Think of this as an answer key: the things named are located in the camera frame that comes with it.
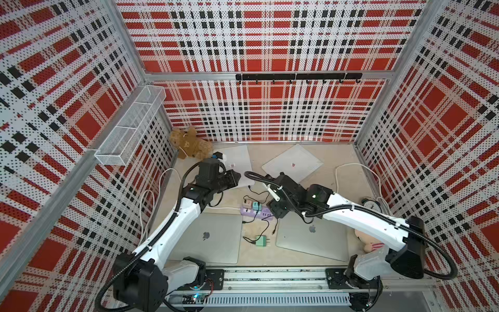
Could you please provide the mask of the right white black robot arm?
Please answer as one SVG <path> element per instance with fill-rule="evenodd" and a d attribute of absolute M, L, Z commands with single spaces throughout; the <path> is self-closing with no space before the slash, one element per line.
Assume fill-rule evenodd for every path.
<path fill-rule="evenodd" d="M 457 277 L 456 263 L 443 248 L 426 236 L 424 222 L 418 217 L 391 217 L 349 201 L 321 185 L 313 184 L 303 188 L 284 173 L 276 178 L 265 175 L 263 183 L 272 196 L 270 208 L 276 217 L 282 218 L 293 212 L 305 221 L 332 221 L 358 230 L 382 243 L 377 251 L 350 258 L 346 274 L 351 280 L 370 281 L 390 273 L 416 280 L 425 276 L 439 280 Z M 440 254 L 449 266 L 447 273 L 426 268 L 427 248 Z"/>

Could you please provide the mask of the green charger adapter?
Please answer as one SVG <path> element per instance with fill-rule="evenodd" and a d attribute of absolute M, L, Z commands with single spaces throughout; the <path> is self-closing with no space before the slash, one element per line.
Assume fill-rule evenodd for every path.
<path fill-rule="evenodd" d="M 257 247 L 266 247 L 268 245 L 268 238 L 266 235 L 260 236 L 256 241 L 255 245 Z"/>

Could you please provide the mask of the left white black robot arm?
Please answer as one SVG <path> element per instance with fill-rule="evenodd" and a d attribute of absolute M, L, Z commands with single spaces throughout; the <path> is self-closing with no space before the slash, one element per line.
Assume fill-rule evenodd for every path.
<path fill-rule="evenodd" d="M 107 311 L 103 305 L 111 289 L 114 299 L 124 305 L 119 311 L 157 311 L 172 291 L 185 285 L 205 281 L 205 263 L 187 257 L 179 265 L 165 270 L 166 261 L 187 228 L 201 215 L 214 195 L 233 189 L 241 175 L 226 167 L 227 155 L 214 155 L 192 165 L 187 172 L 198 170 L 194 182 L 181 178 L 175 207 L 161 225 L 131 253 L 121 253 L 113 263 L 113 275 L 99 290 L 94 301 L 96 311 Z"/>

